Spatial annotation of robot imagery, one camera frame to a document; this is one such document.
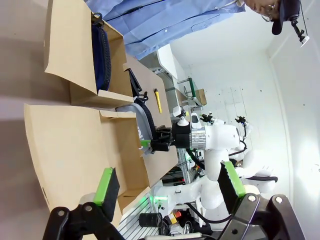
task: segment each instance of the green light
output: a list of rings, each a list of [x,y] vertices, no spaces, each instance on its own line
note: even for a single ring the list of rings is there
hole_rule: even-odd
[[[166,196],[155,196],[154,200],[168,200]]]

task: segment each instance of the blue shirt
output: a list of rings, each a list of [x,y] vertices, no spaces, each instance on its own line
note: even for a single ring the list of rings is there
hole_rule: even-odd
[[[87,0],[122,35],[128,54],[142,59],[186,34],[245,11],[232,0]],[[127,11],[144,6],[129,14]]]

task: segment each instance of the ceiling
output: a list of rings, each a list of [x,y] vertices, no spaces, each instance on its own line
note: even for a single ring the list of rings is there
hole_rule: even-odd
[[[274,36],[272,24],[246,7],[246,12],[171,43],[174,56],[183,67],[248,52],[266,50]]]

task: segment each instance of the green gripper pad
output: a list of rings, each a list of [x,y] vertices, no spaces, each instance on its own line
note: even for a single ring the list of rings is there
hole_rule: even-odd
[[[218,183],[226,209],[229,214],[232,214],[236,208],[238,200],[246,194],[246,190],[231,161],[221,163]]]
[[[120,185],[116,169],[112,167],[105,168],[93,202],[102,207],[104,214],[110,222],[112,222],[114,218],[119,189]]]

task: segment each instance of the small cardboard box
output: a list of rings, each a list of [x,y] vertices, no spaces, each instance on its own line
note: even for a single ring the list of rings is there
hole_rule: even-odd
[[[207,105],[207,99],[204,89],[199,89],[196,91],[196,95],[199,96],[200,103],[204,106]]]
[[[105,168],[120,184],[112,223],[149,190],[136,114],[80,106],[25,105],[26,136],[36,175],[50,211],[75,209],[95,193]]]
[[[115,108],[132,103],[123,36],[104,22],[111,58],[109,90],[97,92],[91,38],[92,12],[83,0],[49,0],[44,71],[70,82],[72,105]]]

